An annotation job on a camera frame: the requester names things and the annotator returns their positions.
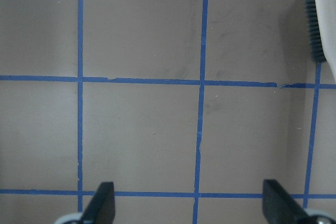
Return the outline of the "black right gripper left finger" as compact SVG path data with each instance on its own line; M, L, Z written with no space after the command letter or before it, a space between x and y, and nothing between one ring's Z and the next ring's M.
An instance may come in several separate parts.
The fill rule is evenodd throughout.
M115 219L115 192L113 182L102 182L83 212L59 217L55 223L107 223Z

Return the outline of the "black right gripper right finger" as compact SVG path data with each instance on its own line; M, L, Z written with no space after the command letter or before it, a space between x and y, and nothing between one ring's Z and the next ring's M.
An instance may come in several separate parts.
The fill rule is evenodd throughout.
M275 179L265 179L262 191L262 212L268 223L335 223L329 214L302 208Z

